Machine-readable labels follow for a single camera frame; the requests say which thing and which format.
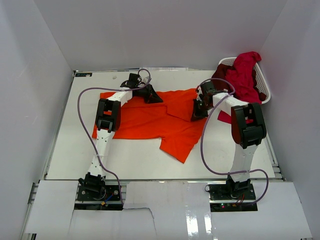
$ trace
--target red garment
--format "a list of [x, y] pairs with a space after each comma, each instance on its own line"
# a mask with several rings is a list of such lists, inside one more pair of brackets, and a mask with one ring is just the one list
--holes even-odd
[[[108, 98], [114, 92], [100, 94]], [[114, 139], [161, 138], [160, 149], [184, 163], [201, 137], [206, 119], [192, 121], [195, 89], [157, 92], [163, 102], [146, 104], [133, 97], [121, 108], [121, 124]], [[94, 126], [92, 137], [97, 137]]]
[[[259, 93], [256, 71], [254, 71], [254, 66], [259, 61], [261, 61], [261, 56], [257, 52], [242, 53], [234, 60], [233, 66], [220, 64], [212, 77], [222, 78], [231, 83], [235, 88], [235, 98], [248, 103], [261, 104], [261, 100], [265, 100], [266, 95]], [[231, 91], [231, 88], [224, 82], [214, 80], [214, 84], [219, 90]], [[231, 117], [223, 111], [220, 112], [218, 120], [231, 123]]]

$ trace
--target laundry basket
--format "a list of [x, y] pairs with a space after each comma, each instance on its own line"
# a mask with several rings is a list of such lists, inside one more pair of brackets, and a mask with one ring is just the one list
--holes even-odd
[[[234, 64], [235, 60], [236, 60], [236, 57], [226, 57], [226, 58], [222, 59], [219, 62], [219, 64], [232, 66]], [[262, 102], [262, 104], [265, 104], [265, 103], [269, 102], [269, 100], [271, 98], [269, 87], [268, 87], [268, 85], [266, 83], [265, 77], [262, 74], [262, 71], [261, 71], [258, 63], [256, 63], [254, 65], [253, 69], [256, 72], [256, 76], [255, 76], [255, 80], [256, 80], [256, 83], [257, 83], [256, 87], [258, 88], [260, 93], [264, 93], [266, 95], [266, 99]]]

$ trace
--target orange t-shirt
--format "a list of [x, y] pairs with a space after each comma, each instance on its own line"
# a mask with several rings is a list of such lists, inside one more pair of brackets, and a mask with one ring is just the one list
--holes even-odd
[[[114, 92], [100, 94], [109, 98]], [[184, 163], [201, 137], [206, 119], [191, 122], [195, 89], [157, 92], [163, 102], [146, 104], [133, 97], [121, 107], [121, 124], [115, 139], [161, 138], [160, 149]], [[97, 138], [94, 126], [93, 138]]]

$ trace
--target white enclosure wall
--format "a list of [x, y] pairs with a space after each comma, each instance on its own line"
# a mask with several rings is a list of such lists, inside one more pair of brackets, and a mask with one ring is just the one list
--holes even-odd
[[214, 69], [259, 51], [287, 0], [35, 0], [73, 70]]
[[20, 238], [72, 80], [33, 0], [0, 0], [0, 239]]
[[320, 2], [289, 0], [262, 50], [272, 93], [264, 113], [280, 168], [320, 239]]

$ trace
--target wire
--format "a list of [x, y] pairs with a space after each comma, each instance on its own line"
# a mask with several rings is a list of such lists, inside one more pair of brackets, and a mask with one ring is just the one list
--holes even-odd
[[94, 197], [93, 197], [93, 199], [94, 199], [94, 200], [101, 200], [101, 199], [103, 199], [106, 195], [107, 195], [107, 191], [106, 191], [106, 189], [104, 189], [104, 194], [103, 194], [103, 197], [102, 197], [102, 198], [97, 199], [97, 198], [94, 198]]
[[112, 197], [114, 196], [114, 194], [112, 193], [110, 197], [108, 197], [104, 202], [108, 202]]
[[101, 166], [101, 168], [103, 170], [105, 170], [107, 173], [109, 174], [112, 174], [115, 178], [116, 178], [116, 181], [118, 183], [118, 187], [119, 187], [119, 194], [120, 194], [120, 201], [121, 201], [121, 204], [124, 205], [124, 201], [123, 201], [123, 198], [122, 198], [122, 193], [121, 193], [121, 185], [120, 185], [120, 180], [118, 178], [118, 176], [112, 172], [112, 171], [109, 171], [108, 169], [105, 168], [105, 166], [103, 165], [102, 161], [101, 161], [101, 158], [100, 158], [100, 155], [99, 155], [99, 152], [98, 152], [98, 149], [93, 141], [93, 139], [91, 138], [91, 135], [90, 133], [88, 132], [88, 129], [86, 128], [85, 126], [85, 123], [81, 117], [81, 112], [80, 112], [80, 100], [81, 100], [81, 96], [82, 94], [84, 94], [86, 91], [89, 91], [89, 90], [105, 90], [105, 91], [115, 91], [115, 92], [129, 92], [129, 91], [134, 91], [134, 90], [139, 90], [139, 89], [143, 89], [147, 86], [147, 84], [150, 83], [151, 81], [151, 75], [150, 75], [150, 72], [147, 70], [147, 69], [144, 69], [144, 68], [141, 68], [139, 71], [138, 71], [138, 74], [141, 72], [141, 71], [146, 71], [148, 74], [149, 74], [149, 79], [148, 81], [146, 82], [146, 85], [142, 86], [142, 87], [137, 87], [137, 88], [132, 88], [132, 89], [112, 89], [112, 88], [104, 88], [104, 87], [89, 87], [89, 88], [86, 88], [84, 89], [82, 92], [80, 92], [79, 96], [78, 96], [78, 100], [77, 100], [77, 112], [78, 112], [78, 116], [79, 116], [79, 120], [80, 120], [80, 123], [86, 133], [86, 135], [88, 136], [93, 148], [94, 148], [94, 151], [95, 151], [95, 154], [96, 154], [96, 157], [98, 158], [98, 161], [99, 161], [99, 164]]
[[267, 193], [267, 190], [268, 190], [268, 187], [269, 187], [269, 177], [268, 177], [268, 174], [266, 173], [266, 171], [264, 171], [263, 169], [254, 169], [254, 170], [250, 170], [250, 171], [246, 171], [246, 170], [241, 170], [241, 171], [232, 171], [232, 172], [217, 172], [217, 171], [214, 171], [212, 170], [208, 164], [206, 163], [206, 160], [205, 160], [205, 156], [204, 156], [204, 136], [205, 136], [205, 131], [206, 131], [206, 127], [208, 125], [208, 122], [210, 120], [210, 117], [212, 116], [212, 114], [214, 113], [214, 111], [217, 109], [217, 107], [226, 99], [228, 98], [229, 96], [233, 95], [235, 92], [236, 92], [236, 89], [235, 87], [228, 81], [224, 80], [224, 79], [221, 79], [221, 78], [209, 78], [209, 79], [206, 79], [204, 80], [202, 83], [205, 83], [205, 82], [208, 82], [208, 81], [211, 81], [211, 80], [219, 80], [219, 81], [223, 81], [227, 84], [229, 84], [229, 86], [232, 88], [232, 92], [230, 92], [228, 95], [226, 95], [225, 97], [223, 97], [214, 107], [213, 109], [211, 110], [211, 112], [208, 114], [208, 117], [205, 121], [205, 124], [203, 126], [203, 130], [202, 130], [202, 134], [201, 134], [201, 139], [200, 139], [200, 154], [201, 154], [201, 159], [202, 159], [202, 162], [204, 164], [204, 166], [206, 167], [206, 169], [208, 169], [209, 172], [213, 173], [213, 174], [216, 174], [216, 175], [219, 175], [219, 176], [228, 176], [228, 175], [234, 175], [234, 174], [245, 174], [245, 173], [254, 173], [254, 172], [263, 172], [264, 175], [265, 175], [265, 178], [266, 178], [266, 184], [265, 184], [265, 189], [264, 189], [264, 192], [262, 193], [262, 195], [255, 201], [253, 202], [250, 202], [248, 203], [248, 205], [253, 205], [253, 204], [256, 204], [257, 202], [259, 202]]

